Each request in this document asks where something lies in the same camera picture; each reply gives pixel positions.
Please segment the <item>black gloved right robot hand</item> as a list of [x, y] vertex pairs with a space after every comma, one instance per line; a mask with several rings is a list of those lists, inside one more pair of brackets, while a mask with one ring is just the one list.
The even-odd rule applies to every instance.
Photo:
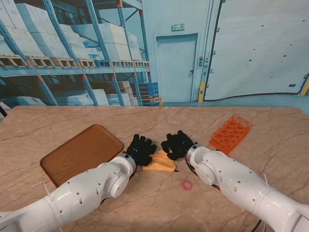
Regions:
[[179, 130], [176, 134], [169, 133], [166, 138], [161, 146], [171, 160], [184, 158], [188, 150], [194, 145], [193, 141], [182, 130]]

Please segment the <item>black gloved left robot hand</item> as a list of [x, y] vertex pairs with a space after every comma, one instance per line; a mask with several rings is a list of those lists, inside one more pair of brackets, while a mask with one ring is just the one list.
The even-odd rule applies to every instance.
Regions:
[[152, 144], [151, 139], [146, 139], [145, 136], [135, 134], [124, 153], [126, 156], [132, 157], [137, 166], [148, 166], [152, 161], [150, 155], [154, 154], [156, 149], [157, 145]]

